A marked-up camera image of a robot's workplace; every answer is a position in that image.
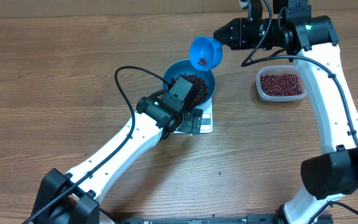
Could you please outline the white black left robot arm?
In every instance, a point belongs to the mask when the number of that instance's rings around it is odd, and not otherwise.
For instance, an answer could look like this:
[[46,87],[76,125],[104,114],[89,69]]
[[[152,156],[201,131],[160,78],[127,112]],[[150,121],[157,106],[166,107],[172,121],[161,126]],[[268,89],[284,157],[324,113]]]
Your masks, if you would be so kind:
[[176,131],[206,92],[180,75],[166,89],[142,97],[126,125],[89,159],[66,174],[52,169],[42,179],[28,223],[101,224],[113,219],[100,209],[113,183],[145,151]]

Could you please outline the clear plastic container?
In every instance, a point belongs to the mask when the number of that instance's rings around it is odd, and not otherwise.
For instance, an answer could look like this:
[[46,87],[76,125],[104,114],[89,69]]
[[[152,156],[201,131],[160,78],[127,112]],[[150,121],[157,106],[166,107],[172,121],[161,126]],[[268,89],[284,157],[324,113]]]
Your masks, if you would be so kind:
[[307,95],[305,84],[293,65],[264,67],[256,75],[259,99],[269,103],[297,101]]

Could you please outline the blue metal bowl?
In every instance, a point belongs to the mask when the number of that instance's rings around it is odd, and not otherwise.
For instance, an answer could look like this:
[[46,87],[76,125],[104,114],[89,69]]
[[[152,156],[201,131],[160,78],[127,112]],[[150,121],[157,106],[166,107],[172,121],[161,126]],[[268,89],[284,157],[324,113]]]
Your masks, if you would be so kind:
[[202,108],[207,102],[212,98],[215,88],[216,81],[215,77],[211,70],[208,71],[199,71],[195,69],[190,60],[180,60],[172,64],[163,75],[163,78],[167,81],[170,81],[172,78],[176,78],[179,75],[195,75],[198,79],[202,79],[205,82],[207,90],[204,91],[205,96],[202,103],[200,103],[197,107]]

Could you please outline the red beans in bowl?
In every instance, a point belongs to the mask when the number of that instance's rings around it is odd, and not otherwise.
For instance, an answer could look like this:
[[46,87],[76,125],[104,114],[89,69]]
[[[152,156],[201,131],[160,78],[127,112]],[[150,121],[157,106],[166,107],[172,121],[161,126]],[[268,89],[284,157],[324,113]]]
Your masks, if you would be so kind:
[[193,106],[202,105],[207,100],[208,96],[208,86],[206,82],[195,74],[182,74],[182,76],[195,83],[200,89],[198,95],[193,101]]

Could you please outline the red beans in scoop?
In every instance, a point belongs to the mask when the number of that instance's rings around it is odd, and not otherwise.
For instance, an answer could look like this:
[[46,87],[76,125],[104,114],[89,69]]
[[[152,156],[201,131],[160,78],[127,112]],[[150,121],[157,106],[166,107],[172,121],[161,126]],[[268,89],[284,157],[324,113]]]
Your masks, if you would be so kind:
[[199,65],[202,65],[202,66],[207,66],[207,65],[208,65],[208,62],[207,62],[207,60],[206,60],[204,57],[202,57],[202,58],[200,58],[200,59],[198,60],[198,64],[199,64]]

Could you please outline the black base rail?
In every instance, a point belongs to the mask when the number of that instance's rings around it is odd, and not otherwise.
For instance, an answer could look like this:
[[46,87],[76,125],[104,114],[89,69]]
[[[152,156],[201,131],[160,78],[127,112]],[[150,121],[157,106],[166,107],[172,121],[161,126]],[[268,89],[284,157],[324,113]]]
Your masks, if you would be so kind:
[[118,224],[285,224],[276,214],[250,214],[246,217],[212,217],[212,218],[163,218],[144,219],[131,217],[116,221]]

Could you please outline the white kitchen scale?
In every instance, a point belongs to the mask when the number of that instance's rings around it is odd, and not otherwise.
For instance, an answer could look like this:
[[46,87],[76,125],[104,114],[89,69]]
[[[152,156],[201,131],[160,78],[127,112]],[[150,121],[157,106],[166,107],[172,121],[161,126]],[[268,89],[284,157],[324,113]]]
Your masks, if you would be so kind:
[[[199,134],[210,134],[213,131],[213,101],[210,99],[206,105],[202,108],[203,110],[202,120],[201,120],[201,132]],[[175,134],[189,134],[182,133],[177,131],[177,128],[174,132]]]

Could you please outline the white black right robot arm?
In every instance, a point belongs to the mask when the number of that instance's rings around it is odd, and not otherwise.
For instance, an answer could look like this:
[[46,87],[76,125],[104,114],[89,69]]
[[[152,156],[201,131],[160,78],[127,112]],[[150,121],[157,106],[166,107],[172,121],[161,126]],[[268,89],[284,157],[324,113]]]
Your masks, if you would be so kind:
[[305,84],[318,124],[321,155],[301,164],[302,188],[278,209],[284,223],[315,223],[358,189],[358,112],[341,65],[339,38],[328,16],[313,16],[307,1],[240,3],[248,16],[213,37],[233,50],[277,48],[271,60],[291,61]]

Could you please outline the blue plastic measuring scoop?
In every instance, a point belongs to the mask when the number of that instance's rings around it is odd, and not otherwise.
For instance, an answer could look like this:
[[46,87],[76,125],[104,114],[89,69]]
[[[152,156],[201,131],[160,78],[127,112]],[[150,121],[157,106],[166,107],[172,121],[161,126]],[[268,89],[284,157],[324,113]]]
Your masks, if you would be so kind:
[[[207,66],[198,64],[198,60],[202,57],[207,60]],[[199,71],[212,70],[223,59],[223,44],[211,37],[196,37],[190,46],[189,58],[195,69]]]

